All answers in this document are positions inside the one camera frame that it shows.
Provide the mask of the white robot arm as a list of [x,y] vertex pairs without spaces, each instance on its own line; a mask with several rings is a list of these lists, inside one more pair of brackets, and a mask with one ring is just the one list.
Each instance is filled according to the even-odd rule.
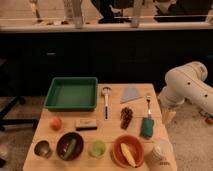
[[175,67],[165,74],[166,85],[158,95],[163,124],[174,118],[175,108],[186,99],[213,116],[213,87],[205,83],[207,76],[206,66],[199,61]]

